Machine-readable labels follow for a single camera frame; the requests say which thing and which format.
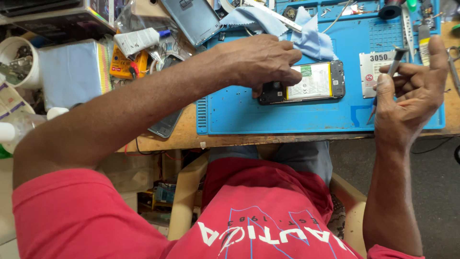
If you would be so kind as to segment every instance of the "floor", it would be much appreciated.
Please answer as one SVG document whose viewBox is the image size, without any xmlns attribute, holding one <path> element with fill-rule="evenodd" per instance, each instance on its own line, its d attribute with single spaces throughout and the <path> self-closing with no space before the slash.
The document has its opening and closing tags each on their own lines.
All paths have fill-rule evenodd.
<svg viewBox="0 0 460 259">
<path fill-rule="evenodd" d="M 413 152 L 431 149 L 443 140 L 422 140 Z M 413 203 L 426 258 L 460 258 L 460 165 L 454 150 L 460 139 L 411 155 Z M 334 172 L 367 194 L 375 158 L 373 139 L 332 141 Z"/>
</svg>

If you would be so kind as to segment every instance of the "finger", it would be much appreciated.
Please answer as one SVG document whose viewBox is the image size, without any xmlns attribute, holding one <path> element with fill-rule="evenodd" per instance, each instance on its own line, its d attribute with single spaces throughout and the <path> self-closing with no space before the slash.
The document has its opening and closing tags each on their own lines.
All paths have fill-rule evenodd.
<svg viewBox="0 0 460 259">
<path fill-rule="evenodd" d="M 421 90 L 423 90 L 423 89 L 419 88 L 419 89 L 415 89 L 414 91 L 410 91 L 410 92 L 407 92 L 407 93 L 401 95 L 400 97 L 398 97 L 396 99 L 396 103 L 399 103 L 399 102 L 402 102 L 402 101 L 409 100 L 409 99 L 417 97 L 417 95 L 419 95 Z"/>
<path fill-rule="evenodd" d="M 379 68 L 380 73 L 385 73 L 385 74 L 388 73 L 388 71 L 390 70 L 390 66 L 391 66 L 391 65 L 384 65 L 384 66 L 381 66 L 381 67 Z"/>
<path fill-rule="evenodd" d="M 407 76 L 393 77 L 393 83 L 395 84 L 395 88 L 400 88 L 409 81 L 410 81 L 410 77 L 407 77 Z"/>
<path fill-rule="evenodd" d="M 386 66 L 382 66 L 379 68 L 379 71 L 381 73 L 388 73 L 388 70 L 390 70 L 390 66 L 389 65 L 386 65 Z M 425 66 L 422 66 L 422 65 L 415 65 L 415 64 L 411 64 L 411 63 L 404 63 L 404 62 L 401 62 L 399 63 L 399 66 L 398 66 L 398 69 L 396 69 L 396 72 L 401 75 L 401 76 L 413 76 L 415 74 L 417 74 L 418 72 L 423 72 L 423 71 L 426 71 L 428 70 L 427 67 Z"/>
<path fill-rule="evenodd" d="M 284 50 L 291 50 L 294 48 L 294 44 L 290 41 L 280 41 L 279 44 Z"/>
<path fill-rule="evenodd" d="M 256 87 L 253 87 L 253 99 L 256 99 L 262 94 L 262 84 Z"/>
<path fill-rule="evenodd" d="M 441 37 L 433 35 L 428 43 L 428 50 L 430 72 L 426 75 L 424 87 L 434 90 L 436 94 L 443 94 L 448 73 L 448 55 Z"/>
<path fill-rule="evenodd" d="M 414 90 L 416 90 L 416 89 L 418 89 L 418 88 L 419 88 L 419 87 L 414 86 L 413 83 L 407 82 L 406 84 L 404 84 L 404 85 L 399 89 L 399 91 L 396 92 L 396 97 L 399 98 L 399 97 L 405 95 L 406 93 L 411 92 L 411 91 L 414 91 Z"/>
<path fill-rule="evenodd" d="M 294 65 L 302 58 L 302 52 L 298 49 L 291 49 L 287 51 L 289 55 L 289 66 Z"/>
<path fill-rule="evenodd" d="M 300 80 L 302 80 L 302 74 L 289 67 L 279 81 L 283 82 L 284 86 L 292 86 L 298 84 Z"/>
<path fill-rule="evenodd" d="M 444 70 L 447 74 L 447 51 L 439 35 L 433 35 L 428 43 L 430 70 Z"/>
<path fill-rule="evenodd" d="M 393 83 L 395 85 L 396 92 L 398 92 L 398 90 L 400 90 L 409 80 L 410 80 L 410 77 L 406 77 L 406 76 L 393 77 Z M 377 85 L 374 85 L 372 88 L 375 91 L 377 89 Z"/>
<path fill-rule="evenodd" d="M 394 106 L 395 101 L 393 96 L 395 94 L 395 86 L 393 80 L 388 74 L 381 74 L 377 79 L 377 107 Z"/>
<path fill-rule="evenodd" d="M 249 37 L 247 39 L 251 39 L 253 37 L 258 37 L 260 39 L 266 38 L 267 40 L 272 40 L 272 41 L 279 41 L 278 37 L 276 37 L 275 35 L 272 35 L 272 34 L 259 34 L 259 35 L 254 35 L 252 37 Z"/>
</svg>

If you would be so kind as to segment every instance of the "cleaning cloth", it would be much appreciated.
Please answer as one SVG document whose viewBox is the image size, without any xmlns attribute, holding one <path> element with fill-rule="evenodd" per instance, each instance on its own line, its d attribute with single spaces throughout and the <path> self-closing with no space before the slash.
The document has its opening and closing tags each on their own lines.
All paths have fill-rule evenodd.
<svg viewBox="0 0 460 259">
<path fill-rule="evenodd" d="M 295 23 L 302 26 L 302 32 L 292 32 L 291 41 L 294 42 L 294 48 L 316 59 L 338 59 L 334 54 L 329 35 L 318 31 L 318 14 L 312 18 L 301 6 L 297 10 Z"/>
<path fill-rule="evenodd" d="M 302 26 L 302 32 L 292 32 L 291 41 L 294 48 L 303 54 L 316 59 L 337 59 L 334 54 L 331 38 L 318 32 L 318 16 L 313 18 L 303 7 L 299 7 L 295 22 Z M 252 6 L 235 8 L 220 20 L 222 25 L 246 26 L 256 34 L 264 31 L 280 38 L 287 39 L 288 28 L 274 16 Z"/>
<path fill-rule="evenodd" d="M 231 13 L 220 20 L 222 25 L 245 26 L 255 34 L 265 31 L 268 34 L 280 37 L 288 28 L 274 16 L 252 6 L 235 8 Z"/>
</svg>

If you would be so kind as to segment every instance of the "ruler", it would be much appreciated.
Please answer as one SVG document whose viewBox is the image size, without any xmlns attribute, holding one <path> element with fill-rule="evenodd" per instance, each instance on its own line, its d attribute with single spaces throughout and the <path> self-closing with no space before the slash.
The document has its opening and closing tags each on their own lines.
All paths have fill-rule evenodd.
<svg viewBox="0 0 460 259">
<path fill-rule="evenodd" d="M 269 8 L 259 4 L 258 2 L 254 1 L 254 0 L 244 0 L 243 3 L 245 3 L 248 6 L 256 7 L 258 9 L 270 14 L 271 16 L 274 16 L 276 19 L 280 20 L 282 23 L 284 23 L 288 28 L 290 28 L 293 31 L 302 32 L 302 26 L 300 26 L 300 25 L 296 24 L 295 22 L 287 19 L 283 15 L 270 10 Z"/>
<path fill-rule="evenodd" d="M 414 62 L 414 35 L 412 33 L 412 26 L 410 25 L 410 14 L 409 8 L 407 7 L 407 3 L 401 5 L 401 22 L 402 22 L 402 37 L 403 37 L 403 44 L 405 48 L 409 48 L 410 57 L 412 58 L 412 62 Z M 406 62 L 409 63 L 408 56 L 406 55 Z"/>
</svg>

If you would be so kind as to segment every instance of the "green sticker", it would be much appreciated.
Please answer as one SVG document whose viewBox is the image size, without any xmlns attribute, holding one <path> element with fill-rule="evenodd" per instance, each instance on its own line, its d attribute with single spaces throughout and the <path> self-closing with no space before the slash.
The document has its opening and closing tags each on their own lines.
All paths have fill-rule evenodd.
<svg viewBox="0 0 460 259">
<path fill-rule="evenodd" d="M 302 73 L 303 77 L 310 77 L 311 76 L 311 65 L 303 65 L 300 67 L 300 73 Z"/>
</svg>

